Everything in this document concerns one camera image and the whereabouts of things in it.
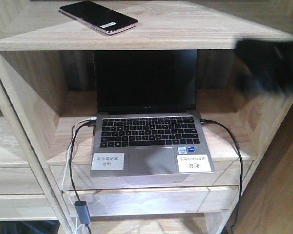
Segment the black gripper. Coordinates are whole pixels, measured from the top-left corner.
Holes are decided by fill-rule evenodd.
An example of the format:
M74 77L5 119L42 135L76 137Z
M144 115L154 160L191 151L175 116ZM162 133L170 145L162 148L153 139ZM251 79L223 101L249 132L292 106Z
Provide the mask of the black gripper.
M241 93L293 94L293 41L242 39L234 52L248 68L235 79Z

